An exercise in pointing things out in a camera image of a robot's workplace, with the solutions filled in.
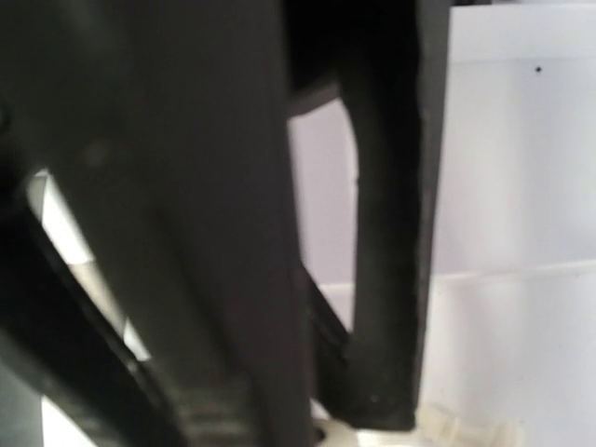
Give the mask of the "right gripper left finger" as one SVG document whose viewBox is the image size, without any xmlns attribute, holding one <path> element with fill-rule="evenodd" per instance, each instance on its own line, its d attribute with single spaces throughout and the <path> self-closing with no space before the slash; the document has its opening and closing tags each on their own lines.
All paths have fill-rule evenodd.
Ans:
<svg viewBox="0 0 596 447">
<path fill-rule="evenodd" d="M 1 355 L 99 446 L 310 446 L 277 1 L 1 5 Z"/>
</svg>

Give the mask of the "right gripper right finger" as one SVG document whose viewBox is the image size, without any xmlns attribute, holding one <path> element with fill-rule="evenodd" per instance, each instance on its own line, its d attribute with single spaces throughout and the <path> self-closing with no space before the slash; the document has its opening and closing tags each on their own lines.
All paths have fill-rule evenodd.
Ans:
<svg viewBox="0 0 596 447">
<path fill-rule="evenodd" d="M 438 192 L 450 5 L 366 1 L 340 59 L 358 150 L 353 331 L 341 417 L 414 427 Z"/>
</svg>

